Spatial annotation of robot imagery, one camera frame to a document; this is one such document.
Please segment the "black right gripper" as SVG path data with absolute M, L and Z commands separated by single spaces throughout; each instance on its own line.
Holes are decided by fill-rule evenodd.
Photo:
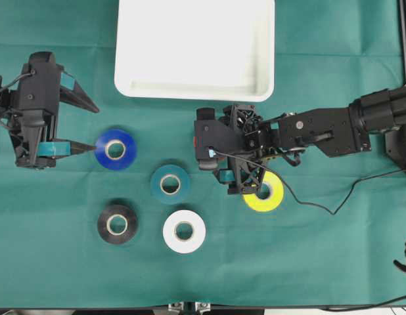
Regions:
M 273 146 L 270 124 L 263 122 L 253 105 L 230 106 L 243 134 L 244 149 L 236 154 L 220 152 L 220 158 L 227 160 L 227 167 L 214 171 L 214 175 L 219 183 L 227 185 L 229 195 L 255 194 L 261 189 L 267 161 L 281 151 Z

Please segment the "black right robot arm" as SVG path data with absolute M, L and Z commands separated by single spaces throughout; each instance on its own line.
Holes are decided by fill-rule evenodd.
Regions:
M 384 134 L 387 155 L 406 174 L 406 85 L 361 96 L 343 108 L 264 119 L 253 106 L 231 105 L 219 119 L 210 110 L 204 121 L 195 128 L 196 158 L 201 165 L 212 162 L 213 169 L 228 158 L 234 194 L 250 193 L 244 175 L 260 187 L 269 159 L 297 166 L 309 146 L 329 158 L 369 152 L 372 134 Z

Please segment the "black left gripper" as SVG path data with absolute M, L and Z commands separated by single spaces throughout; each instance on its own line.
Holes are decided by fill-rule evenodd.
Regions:
M 62 72 L 51 52 L 35 52 L 23 65 L 27 76 L 11 92 L 9 136 L 17 167 L 55 167 L 59 157 L 83 154 L 96 146 L 74 141 L 56 141 L 59 101 L 99 113 L 99 108 L 76 79 Z

